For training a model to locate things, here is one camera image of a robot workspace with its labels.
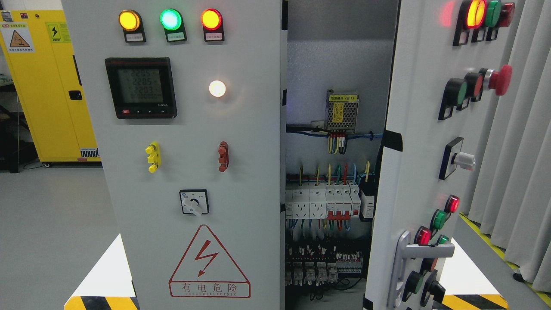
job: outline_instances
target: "gray metal panel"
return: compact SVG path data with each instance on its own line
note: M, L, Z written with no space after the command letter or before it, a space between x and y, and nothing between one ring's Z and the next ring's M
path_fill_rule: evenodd
M208 3L167 0L63 2L107 184L143 309L278 309L280 296L280 14L281 1ZM159 13L183 15L188 42L170 45ZM226 41L203 41L200 15L222 13ZM127 44L117 16L138 11L147 42ZM107 57L168 56L178 116L116 119ZM215 79L228 91L208 93ZM218 172L218 144L230 166ZM150 174L144 149L158 141L163 164ZM207 189L208 216L181 214L180 189ZM173 298L169 279L201 224L207 224L251 282L251 298Z
M478 155L484 151L481 131L491 122L494 91L484 92L482 101L471 103L453 117L438 121L442 93L449 78L463 78L480 68L501 68L509 32L499 30L497 41L453 47L461 1L402 1L388 106L387 129L403 137L403 152L385 148L382 159L379 199L374 222L366 297L375 309L386 309L390 270L396 242L405 229L415 233L429 226L436 209L443 209L450 194L470 204L467 184L476 174L458 169L445 181L438 179L444 146L455 137L464 137L462 150ZM438 234L453 235L457 215ZM444 260L439 260L441 270ZM421 260L406 267L419 270ZM418 309L420 295L413 295L398 309Z
M289 2L287 123L325 119L326 90L360 96L356 133L382 133L398 1ZM380 140L351 140L347 153L327 153L327 140L287 134L287 172L313 174L318 164L373 165Z

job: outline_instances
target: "yellow terminal connector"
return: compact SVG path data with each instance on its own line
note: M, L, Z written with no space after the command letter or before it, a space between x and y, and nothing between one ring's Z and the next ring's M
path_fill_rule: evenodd
M151 144L145 148L145 152L149 154L147 162L151 164L148 170L149 172L154 173L159 167L161 167L161 150L157 141L151 142Z

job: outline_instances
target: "red terminal connector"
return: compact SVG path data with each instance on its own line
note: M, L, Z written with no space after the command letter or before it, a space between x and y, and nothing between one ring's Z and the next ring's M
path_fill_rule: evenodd
M218 155L220 155L220 157L218 158L218 163L220 164L220 168L218 168L218 170L220 172L224 172L230 165L230 156L228 154L228 143L226 141L220 142L220 145L218 146Z

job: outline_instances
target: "power supply label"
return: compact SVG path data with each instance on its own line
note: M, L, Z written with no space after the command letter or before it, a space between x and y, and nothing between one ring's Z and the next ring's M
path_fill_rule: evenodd
M343 120L344 120L344 102L334 102L333 103L333 122L343 122Z
M358 95L329 95L330 102L356 102Z

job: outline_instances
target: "digital power meter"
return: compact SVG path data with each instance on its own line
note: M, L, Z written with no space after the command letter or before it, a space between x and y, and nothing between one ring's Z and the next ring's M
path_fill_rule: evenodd
M105 67L117 118L176 117L176 99L168 57L107 58Z

